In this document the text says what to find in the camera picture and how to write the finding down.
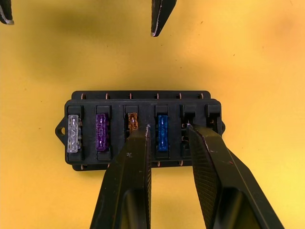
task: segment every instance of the blue fuse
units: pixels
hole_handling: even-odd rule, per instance
[[[167,115],[158,115],[159,151],[168,151]]]

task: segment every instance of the purple fuse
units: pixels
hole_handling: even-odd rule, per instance
[[[108,115],[96,115],[96,150],[105,151],[108,149]]]

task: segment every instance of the fuse box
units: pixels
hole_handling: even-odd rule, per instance
[[[152,167],[190,166],[188,123],[222,135],[220,102],[207,91],[75,91],[55,134],[77,171],[107,169],[130,133],[147,125]]]

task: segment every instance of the yellow surface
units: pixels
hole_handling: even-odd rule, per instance
[[[88,228],[104,172],[75,172],[54,128],[75,90],[208,90],[227,146],[288,229],[305,228],[305,1],[13,0],[0,25],[0,228]],[[152,228],[198,229],[192,170],[152,171]]]

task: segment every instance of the yellow background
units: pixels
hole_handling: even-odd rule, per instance
[[[12,0],[0,25],[0,228],[89,228],[103,171],[54,134],[75,90],[208,90],[227,146],[289,229],[305,228],[305,1]],[[152,171],[152,228],[204,228],[190,167]]]

